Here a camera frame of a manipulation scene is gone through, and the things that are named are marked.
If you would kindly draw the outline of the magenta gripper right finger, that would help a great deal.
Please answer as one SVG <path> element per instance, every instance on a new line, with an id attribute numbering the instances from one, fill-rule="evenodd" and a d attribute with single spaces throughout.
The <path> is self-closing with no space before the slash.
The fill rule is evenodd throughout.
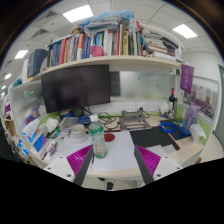
<path id="1" fill-rule="evenodd" d="M 182 169 L 182 167 L 168 155 L 159 156 L 139 145 L 134 147 L 134 156 L 145 185 Z"/>

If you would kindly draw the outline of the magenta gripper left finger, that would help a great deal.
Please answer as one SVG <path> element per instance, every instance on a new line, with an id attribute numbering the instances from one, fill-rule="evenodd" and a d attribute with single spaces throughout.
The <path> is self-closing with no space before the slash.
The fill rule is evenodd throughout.
<path id="1" fill-rule="evenodd" d="M 89 145 L 67 157 L 57 157 L 44 170 L 81 186 L 93 158 L 93 147 Z"/>

